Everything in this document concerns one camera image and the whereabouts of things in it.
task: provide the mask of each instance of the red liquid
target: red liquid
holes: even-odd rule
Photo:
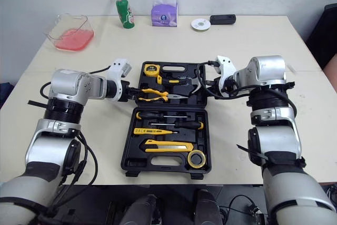
[[[94,31],[70,29],[63,33],[55,44],[60,50],[80,51],[84,49],[94,37]]]

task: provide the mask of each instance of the table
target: table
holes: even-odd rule
[[[149,17],[137,16],[135,27],[126,30],[118,17],[89,17],[95,37],[78,53],[58,51],[46,40],[0,112],[0,181],[23,173],[26,149],[44,113],[42,108],[27,105],[27,101],[46,103],[39,88],[50,81],[58,68],[89,72],[110,65],[116,58],[127,58],[133,69],[125,80],[136,87],[144,61],[204,62],[223,55],[231,58],[237,69],[242,69],[253,56],[275,54],[286,61],[287,80],[296,83],[288,94],[298,107],[296,123],[302,155],[308,164],[305,170],[319,182],[337,181],[334,129],[337,95],[288,18],[237,16],[234,25],[211,26],[206,32],[191,29],[190,22],[195,18],[200,16],[181,16],[179,26],[173,28],[152,27]],[[208,67],[206,76],[212,80],[217,74]],[[205,174],[204,180],[193,181],[187,173],[141,172],[137,178],[127,178],[120,162],[136,104],[88,101],[81,125],[99,163],[95,184],[262,183],[260,168],[236,147],[236,144],[247,146],[247,131],[252,128],[251,109],[245,102],[245,98],[232,101],[209,98],[206,110],[212,170]],[[78,184],[89,182],[93,168],[93,160],[89,158]]]

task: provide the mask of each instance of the green can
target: green can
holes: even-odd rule
[[[127,0],[116,1],[118,15],[124,28],[132,28],[135,26],[133,23],[133,14]]]

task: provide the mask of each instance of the black toolbox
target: black toolbox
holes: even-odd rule
[[[142,65],[142,71],[138,84],[139,89],[154,89],[158,91],[166,91],[169,94],[179,94],[182,96],[188,96],[188,99],[169,99],[167,102],[163,100],[157,100],[152,102],[143,102],[136,100],[138,107],[132,112],[132,119],[127,134],[125,148],[123,152],[121,167],[126,170],[126,176],[137,177],[141,171],[167,171],[167,172],[185,172],[190,173],[191,179],[203,179],[203,174],[208,173],[211,170],[211,151],[210,151],[210,138],[209,138],[209,125],[207,112],[205,106],[207,104],[206,92],[200,88],[194,94],[192,91],[196,89],[196,85],[191,84],[191,80],[187,80],[185,85],[162,85],[157,83],[157,78],[153,76],[147,76],[144,73],[144,67],[146,64],[154,64],[160,66],[160,76],[164,79],[183,79],[185,77],[196,78],[196,63],[169,63],[169,62],[144,62]],[[200,69],[201,78],[205,80],[205,67]],[[146,99],[158,97],[158,95],[152,93],[146,93],[144,95]],[[163,113],[168,116],[188,116],[188,118],[164,118],[164,119],[137,119],[138,112],[153,112]],[[199,121],[204,124],[203,129],[185,129],[175,128],[171,125],[158,126],[150,125],[150,123],[167,123],[173,124],[175,121]],[[153,135],[153,134],[134,134],[135,128],[154,128],[163,129],[169,131],[178,131],[173,134]],[[194,155],[190,152],[145,152],[143,149],[144,143],[148,140],[157,141],[180,141],[193,144],[193,150],[200,150],[205,156]],[[175,158],[181,158],[180,165],[158,165],[152,164],[151,161],[156,156],[171,156]],[[205,159],[205,164],[201,168],[194,168],[187,161],[193,159],[196,162],[192,164],[200,163]]]

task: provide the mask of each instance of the toolbox latch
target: toolbox latch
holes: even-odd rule
[[[135,177],[138,177],[139,173],[140,173],[140,171],[127,171],[125,173],[125,175],[127,177],[134,177],[135,178]]]
[[[191,179],[204,179],[204,174],[201,173],[190,173]]]

